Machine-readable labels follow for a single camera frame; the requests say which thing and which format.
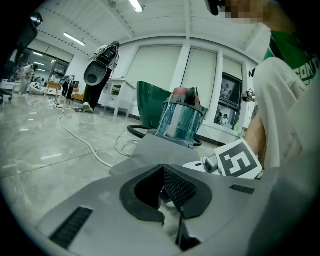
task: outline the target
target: sneaker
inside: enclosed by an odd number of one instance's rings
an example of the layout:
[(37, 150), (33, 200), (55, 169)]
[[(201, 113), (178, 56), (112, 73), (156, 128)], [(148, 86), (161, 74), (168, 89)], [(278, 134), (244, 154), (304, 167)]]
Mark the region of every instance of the sneaker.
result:
[(83, 103), (82, 107), (84, 109), (84, 112), (87, 112), (87, 113), (94, 112), (94, 110), (92, 109), (92, 107), (90, 107), (90, 104), (88, 102)]

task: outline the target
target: white cabinet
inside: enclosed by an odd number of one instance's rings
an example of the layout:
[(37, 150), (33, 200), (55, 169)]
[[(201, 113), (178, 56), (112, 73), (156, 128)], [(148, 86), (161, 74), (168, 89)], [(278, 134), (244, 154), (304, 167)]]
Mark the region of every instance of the white cabinet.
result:
[(100, 96), (98, 103), (105, 108), (114, 108), (114, 115), (118, 115), (119, 109), (127, 110), (129, 115), (130, 108), (134, 102), (136, 87), (125, 79), (110, 79)]

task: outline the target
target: fluorescent light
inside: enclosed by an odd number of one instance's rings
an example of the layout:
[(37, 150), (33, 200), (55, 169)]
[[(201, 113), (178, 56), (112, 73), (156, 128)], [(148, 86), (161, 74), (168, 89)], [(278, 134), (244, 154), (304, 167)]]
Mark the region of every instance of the fluorescent light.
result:
[(82, 46), (85, 46), (85, 45), (86, 45), (85, 43), (81, 42), (80, 40), (74, 38), (73, 36), (71, 36), (71, 35), (69, 35), (69, 34), (67, 34), (67, 33), (63, 33), (63, 35), (64, 35), (65, 37), (70, 38), (71, 40), (77, 42), (78, 44), (80, 44), (80, 45), (82, 45)]
[(144, 8), (142, 7), (141, 3), (139, 2), (139, 0), (129, 0), (130, 4), (133, 6), (134, 10), (137, 13), (141, 13), (144, 11)]
[(49, 156), (42, 157), (41, 160), (48, 159), (48, 158), (60, 157), (60, 156), (62, 156), (62, 154), (49, 155)]

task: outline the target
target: glossy floor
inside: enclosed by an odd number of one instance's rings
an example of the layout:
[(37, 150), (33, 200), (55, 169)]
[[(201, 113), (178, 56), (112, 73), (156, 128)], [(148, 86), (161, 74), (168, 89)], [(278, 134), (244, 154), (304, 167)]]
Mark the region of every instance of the glossy floor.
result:
[[(0, 105), (0, 186), (13, 212), (33, 225), (84, 186), (110, 176), (110, 168), (61, 127), (61, 112), (53, 109), (53, 98), (43, 96), (14, 95), (11, 102), (5, 98)], [(117, 137), (128, 125), (141, 124), (122, 115), (114, 117), (103, 109), (89, 114), (77, 113), (70, 107), (61, 120), (111, 165), (127, 159), (115, 149)], [(132, 139), (137, 138), (124, 132), (120, 147)], [(134, 147), (129, 143), (125, 151), (130, 153)], [(214, 148), (203, 143), (196, 150), (204, 157)]]

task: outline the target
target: red object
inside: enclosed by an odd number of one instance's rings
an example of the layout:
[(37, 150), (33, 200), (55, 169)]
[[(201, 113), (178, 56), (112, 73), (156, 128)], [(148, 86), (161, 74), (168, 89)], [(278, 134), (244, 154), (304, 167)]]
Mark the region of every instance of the red object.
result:
[[(189, 90), (189, 89), (188, 89), (188, 88), (182, 88), (182, 87), (180, 87), (180, 88), (175, 88), (175, 89), (173, 90), (173, 93), (172, 93), (172, 94), (173, 94), (173, 95), (182, 95), (182, 96), (185, 96), (187, 90)], [(200, 105), (200, 100), (199, 100), (199, 97), (198, 97), (197, 94), (195, 94), (195, 102)]]

